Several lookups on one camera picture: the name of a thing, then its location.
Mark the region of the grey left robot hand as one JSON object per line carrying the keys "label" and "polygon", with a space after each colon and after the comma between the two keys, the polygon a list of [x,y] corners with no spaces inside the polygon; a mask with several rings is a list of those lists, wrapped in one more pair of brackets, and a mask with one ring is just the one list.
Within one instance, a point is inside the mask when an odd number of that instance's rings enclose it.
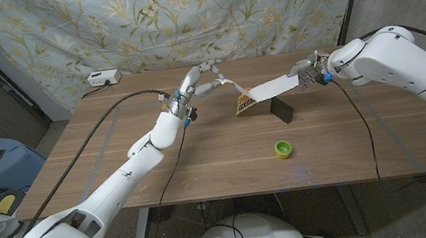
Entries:
{"label": "grey left robot hand", "polygon": [[[196,65],[189,70],[189,72],[184,76],[184,79],[180,83],[178,89],[175,90],[174,96],[170,101],[170,110],[172,115],[182,119],[187,111],[187,105],[191,98],[206,97],[213,92],[214,89],[220,88],[220,86],[223,85],[225,77],[216,65],[220,62],[220,59],[207,60],[206,62]],[[207,72],[216,74],[218,78],[213,82],[204,83],[198,86],[197,82],[201,78],[201,75]]]}

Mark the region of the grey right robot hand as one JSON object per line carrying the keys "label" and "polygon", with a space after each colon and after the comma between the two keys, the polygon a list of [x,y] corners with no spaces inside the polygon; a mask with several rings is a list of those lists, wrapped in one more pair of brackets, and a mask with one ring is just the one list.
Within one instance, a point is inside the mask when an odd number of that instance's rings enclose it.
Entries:
{"label": "grey right robot hand", "polygon": [[299,86],[302,89],[306,89],[315,83],[326,86],[333,80],[333,76],[328,71],[327,62],[329,57],[330,54],[316,50],[311,55],[308,55],[306,59],[298,61],[290,69],[286,77],[297,76],[299,78]]}

